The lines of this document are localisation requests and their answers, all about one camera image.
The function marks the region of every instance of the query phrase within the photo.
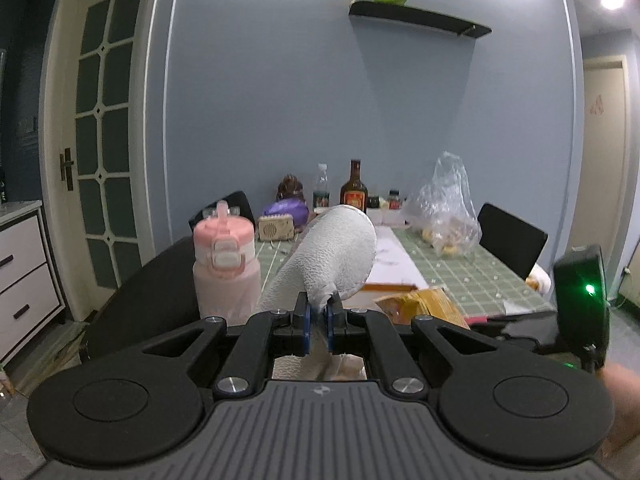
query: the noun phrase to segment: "white cabinet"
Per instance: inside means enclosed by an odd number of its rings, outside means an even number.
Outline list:
[[[64,308],[41,202],[0,205],[0,362]]]

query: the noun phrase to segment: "white paper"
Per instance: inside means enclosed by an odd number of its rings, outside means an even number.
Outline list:
[[[504,300],[504,313],[507,316],[517,316],[518,314],[530,314],[533,309],[528,306],[521,306],[510,300]]]
[[[393,283],[429,288],[390,227],[376,226],[376,261],[367,283]]]

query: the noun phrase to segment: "yellow package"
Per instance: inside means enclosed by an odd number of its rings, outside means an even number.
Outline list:
[[[395,324],[410,324],[414,316],[428,314],[462,328],[469,328],[456,305],[441,288],[424,288],[415,292],[393,294],[379,298],[376,304]]]

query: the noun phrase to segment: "beige door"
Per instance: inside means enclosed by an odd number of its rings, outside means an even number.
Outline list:
[[[620,222],[625,175],[625,74],[584,71],[582,168],[569,247],[599,244],[609,261]]]
[[[99,310],[141,267],[129,149],[132,69],[144,0],[77,0],[68,25],[58,185],[63,283],[76,318]]]

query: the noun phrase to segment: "door handle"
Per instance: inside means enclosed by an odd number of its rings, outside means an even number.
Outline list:
[[[29,306],[29,303],[27,303],[24,307],[22,307],[18,312],[14,314],[14,319],[18,319],[22,314],[27,312],[27,310],[29,310],[30,308],[31,307]]]
[[[65,153],[60,153],[60,180],[64,182],[66,180],[66,190],[74,190],[74,176],[71,171],[71,167],[76,162],[71,160],[71,148],[65,148]]]

